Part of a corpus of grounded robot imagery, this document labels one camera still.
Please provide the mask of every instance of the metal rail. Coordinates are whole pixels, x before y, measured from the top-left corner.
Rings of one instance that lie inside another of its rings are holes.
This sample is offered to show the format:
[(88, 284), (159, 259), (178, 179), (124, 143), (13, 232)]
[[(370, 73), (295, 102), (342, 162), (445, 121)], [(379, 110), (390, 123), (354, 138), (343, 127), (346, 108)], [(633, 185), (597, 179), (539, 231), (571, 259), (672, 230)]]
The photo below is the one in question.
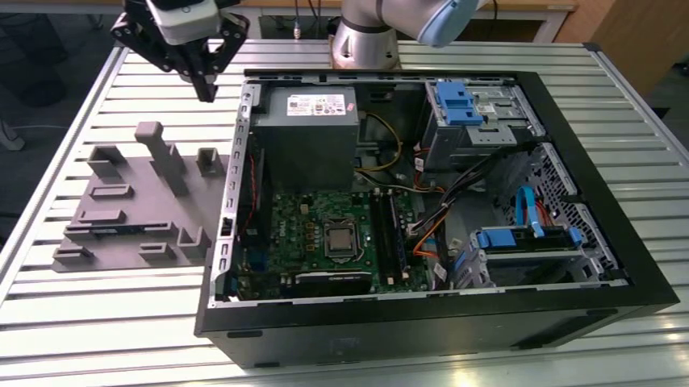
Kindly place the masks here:
[(406, 69), (537, 71), (682, 303), (562, 347), (527, 352), (242, 370), (192, 335), (202, 268), (57, 274), (61, 231), (87, 187), (95, 144), (146, 154), (139, 121), (166, 125), (182, 154), (228, 153), (244, 68), (327, 68), (327, 44), (252, 41), (196, 101), (175, 74), (115, 49), (0, 256), (0, 386), (218, 381), (274, 385), (678, 385), (689, 377), (686, 151), (604, 56), (567, 44), (402, 43)]

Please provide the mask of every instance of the white label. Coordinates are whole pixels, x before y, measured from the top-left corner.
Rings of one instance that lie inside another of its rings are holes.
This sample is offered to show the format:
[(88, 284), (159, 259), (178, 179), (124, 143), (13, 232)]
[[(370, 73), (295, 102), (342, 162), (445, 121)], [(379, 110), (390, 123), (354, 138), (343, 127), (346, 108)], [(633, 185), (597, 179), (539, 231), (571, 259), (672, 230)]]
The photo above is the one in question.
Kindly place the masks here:
[(345, 94), (294, 94), (287, 99), (287, 115), (346, 115)]
[(423, 172), (423, 159), (418, 157), (414, 158), (414, 167), (417, 168), (417, 171)]
[(433, 272), (445, 281), (445, 279), (447, 278), (447, 270), (441, 266), (441, 264), (435, 263), (435, 266), (433, 267)]
[(479, 113), (495, 113), (495, 108), (493, 107), (493, 104), (489, 105), (478, 105), (475, 107)]

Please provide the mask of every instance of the blue plastic latch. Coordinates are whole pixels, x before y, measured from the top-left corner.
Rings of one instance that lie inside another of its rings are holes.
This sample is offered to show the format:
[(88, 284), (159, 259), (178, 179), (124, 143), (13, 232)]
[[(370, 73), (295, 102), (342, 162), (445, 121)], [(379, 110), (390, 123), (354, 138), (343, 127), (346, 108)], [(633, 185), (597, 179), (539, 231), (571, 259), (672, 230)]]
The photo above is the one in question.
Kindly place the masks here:
[(481, 125), (483, 117), (474, 110), (474, 96), (462, 82), (437, 83), (437, 101), (445, 111), (447, 125)]
[[(518, 225), (527, 224), (534, 230), (537, 238), (542, 238), (546, 234), (538, 222), (537, 195), (534, 194), (534, 189), (527, 185), (522, 185), (517, 191), (514, 201), (514, 221)], [(522, 207), (523, 204), (526, 204), (526, 219), (523, 213), (525, 208)]]
[(475, 234), (475, 238), (478, 240), (478, 247), (479, 248), (487, 248), (491, 245), (490, 242), (487, 241), (487, 237), (483, 234), (483, 232), (478, 232)]
[(483, 234), (487, 235), (487, 239), (490, 240), (491, 248), (506, 248), (511, 246), (517, 246), (517, 242), (514, 242), (513, 232), (511, 230), (483, 230)]
[(570, 237), (571, 237), (571, 242), (574, 242), (574, 245), (577, 247), (580, 247), (581, 243), (584, 241), (584, 238), (581, 238), (581, 232), (577, 227), (570, 227)]
[(459, 254), (457, 260), (454, 261), (453, 272), (457, 272), (459, 270), (459, 267), (462, 266), (465, 259), (466, 259), (466, 252), (462, 252), (462, 254)]

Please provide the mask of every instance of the yellow wire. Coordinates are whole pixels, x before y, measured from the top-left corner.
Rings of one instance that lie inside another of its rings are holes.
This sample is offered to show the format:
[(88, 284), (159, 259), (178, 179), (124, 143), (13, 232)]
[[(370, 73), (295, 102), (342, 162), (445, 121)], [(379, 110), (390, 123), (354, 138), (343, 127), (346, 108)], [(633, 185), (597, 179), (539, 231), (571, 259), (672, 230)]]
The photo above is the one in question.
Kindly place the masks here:
[(377, 118), (381, 121), (381, 123), (383, 124), (383, 127), (386, 127), (387, 130), (391, 132), (391, 135), (395, 136), (395, 141), (398, 142), (398, 154), (395, 155), (395, 158), (391, 159), (391, 161), (387, 164), (385, 164), (379, 167), (354, 169), (355, 171), (359, 171), (359, 172), (378, 172), (378, 171), (382, 171), (383, 169), (389, 169), (399, 161), (399, 157), (402, 157), (402, 141), (399, 139), (398, 133), (395, 132), (395, 129), (391, 127), (390, 123), (387, 123), (387, 121), (378, 114), (366, 112), (366, 115), (370, 115), (371, 117)]

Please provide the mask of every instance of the red wire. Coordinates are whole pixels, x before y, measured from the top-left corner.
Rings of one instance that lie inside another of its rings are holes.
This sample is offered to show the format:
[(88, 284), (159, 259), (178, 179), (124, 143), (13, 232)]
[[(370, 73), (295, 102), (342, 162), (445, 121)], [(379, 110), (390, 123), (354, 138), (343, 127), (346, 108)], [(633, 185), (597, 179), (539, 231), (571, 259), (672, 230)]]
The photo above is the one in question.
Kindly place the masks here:
[(248, 157), (251, 161), (251, 212), (248, 213), (247, 221), (244, 222), (244, 227), (242, 228), (242, 232), (239, 235), (244, 235), (244, 231), (248, 227), (248, 222), (251, 222), (251, 218), (254, 217), (254, 211), (256, 210), (256, 166), (254, 164), (254, 156)]

